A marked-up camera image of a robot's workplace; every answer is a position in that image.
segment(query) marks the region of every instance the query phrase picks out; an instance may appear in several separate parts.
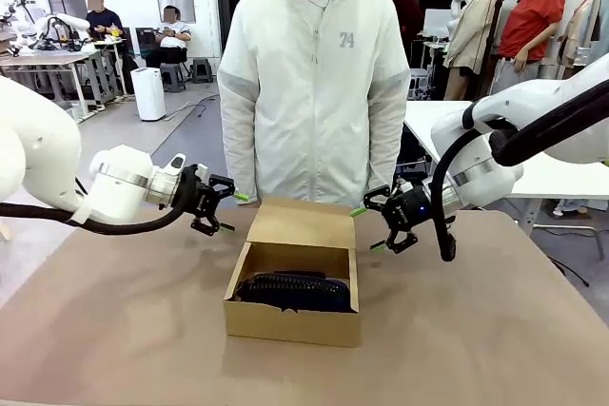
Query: robot arm in background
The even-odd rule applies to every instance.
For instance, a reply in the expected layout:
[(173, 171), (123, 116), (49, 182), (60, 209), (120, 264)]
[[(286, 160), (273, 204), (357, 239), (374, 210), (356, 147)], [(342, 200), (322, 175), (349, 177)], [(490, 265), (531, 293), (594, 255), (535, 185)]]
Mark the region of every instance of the robot arm in background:
[[(41, 41), (52, 43), (68, 43), (69, 50), (81, 50), (83, 45), (90, 40), (88, 29), (90, 24), (87, 20), (69, 16), (64, 13), (56, 13), (39, 17), (36, 21), (29, 14), (26, 0), (13, 7), (11, 27), (17, 34), (17, 39), (11, 44), (15, 47), (14, 54), (26, 54), (31, 52)], [(88, 51), (95, 51), (91, 45)]]
[[(521, 164), (540, 152), (573, 164), (609, 159), (607, 118), (609, 54), (569, 80), (521, 83), (439, 119), (431, 136), (442, 158), (433, 179), (393, 194), (375, 189), (364, 206), (382, 212), (390, 229), (385, 244), (396, 253), (417, 241), (414, 226), (433, 219), (442, 258), (452, 261), (456, 242), (446, 224), (457, 210), (509, 195)], [(375, 202), (378, 196), (386, 202)], [(406, 237), (397, 242), (401, 232)]]
[(455, 36), (455, 30), (459, 21), (461, 21), (462, 5), (463, 2), (467, 7), (472, 0), (453, 0), (450, 4), (450, 14), (453, 17), (452, 20), (448, 21), (448, 40), (452, 41)]
[[(201, 164), (185, 166), (178, 154), (165, 168), (128, 146), (98, 153), (89, 193), (75, 190), (81, 141), (69, 115), (41, 95), (0, 77), (0, 202), (22, 184), (52, 208), (0, 203), (0, 216), (50, 219), (105, 235), (129, 235), (162, 228), (184, 213), (192, 228), (213, 235), (219, 201), (233, 195), (232, 180), (211, 175)], [(173, 209), (158, 220), (128, 224), (141, 202)]]

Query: workbench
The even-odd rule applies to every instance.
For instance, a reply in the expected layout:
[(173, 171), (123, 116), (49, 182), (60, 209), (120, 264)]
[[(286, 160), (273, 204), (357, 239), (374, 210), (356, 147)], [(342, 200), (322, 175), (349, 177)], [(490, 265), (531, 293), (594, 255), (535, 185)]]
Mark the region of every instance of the workbench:
[[(88, 108), (88, 102), (83, 93), (80, 76), (76, 67), (77, 64), (80, 63), (87, 67), (93, 96), (95, 97), (95, 100), (99, 102), (99, 105), (96, 105), (94, 110)], [(78, 122), (83, 122), (95, 115), (98, 111), (103, 111), (105, 107), (102, 103), (113, 98), (113, 96), (110, 95), (111, 90), (108, 85), (105, 66), (99, 52), (85, 53), (68, 52), (66, 50), (37, 50), (32, 55), (0, 59), (0, 72), (4, 73), (7, 77), (11, 77), (11, 75), (16, 75), (17, 77), (22, 76), (25, 78), (25, 81), (22, 83), (25, 83), (25, 86), (31, 89), (36, 89), (31, 78), (32, 74), (47, 74), (52, 87), (52, 92), (55, 96), (55, 103), (64, 102), (57, 74), (69, 73), (71, 76), (71, 83), (74, 85), (76, 93), (78, 94), (79, 113), (75, 117)]]
[[(606, 406), (609, 330), (506, 215), (431, 223), (401, 255), (355, 220), (362, 345), (226, 337), (223, 297), (256, 210), (153, 233), (82, 230), (0, 310), (0, 398), (88, 406)], [(156, 219), (156, 210), (145, 220)]]

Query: white jacket on mannequin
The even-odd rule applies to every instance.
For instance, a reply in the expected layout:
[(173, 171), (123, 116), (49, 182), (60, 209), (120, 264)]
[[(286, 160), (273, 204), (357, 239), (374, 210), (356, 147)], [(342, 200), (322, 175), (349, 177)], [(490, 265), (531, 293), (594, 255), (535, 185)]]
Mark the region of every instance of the white jacket on mannequin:
[(218, 82), (228, 174), (250, 202), (358, 206), (391, 184), (410, 84), (391, 0), (241, 0)]

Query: open cardboard box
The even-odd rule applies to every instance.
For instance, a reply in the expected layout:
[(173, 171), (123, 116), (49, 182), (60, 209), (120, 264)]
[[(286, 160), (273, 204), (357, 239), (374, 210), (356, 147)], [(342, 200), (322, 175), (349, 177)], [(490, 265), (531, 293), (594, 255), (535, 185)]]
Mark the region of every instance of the open cardboard box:
[[(317, 271), (341, 280), (349, 288), (353, 312), (282, 311), (236, 297), (240, 283), (252, 275), (286, 270)], [(358, 346), (360, 306), (350, 209), (265, 198), (237, 261), (224, 305), (226, 333), (231, 336)]]

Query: beige jacket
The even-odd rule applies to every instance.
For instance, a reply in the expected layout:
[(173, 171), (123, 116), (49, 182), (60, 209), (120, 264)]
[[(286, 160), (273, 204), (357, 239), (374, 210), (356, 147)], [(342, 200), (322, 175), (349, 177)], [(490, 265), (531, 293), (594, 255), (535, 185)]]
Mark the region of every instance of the beige jacket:
[(593, 0), (586, 0), (581, 4), (577, 11), (573, 13), (573, 17), (571, 18), (571, 21), (569, 21), (564, 34), (559, 38), (561, 44), (563, 41), (567, 41), (564, 46), (562, 59), (560, 60), (560, 63), (566, 67), (573, 67), (576, 49), (582, 45), (580, 42), (581, 28), (586, 28), (588, 26), (592, 1)]
[(445, 67), (468, 67), (480, 74), (496, 1), (472, 0), (463, 9), (455, 36), (446, 52)]

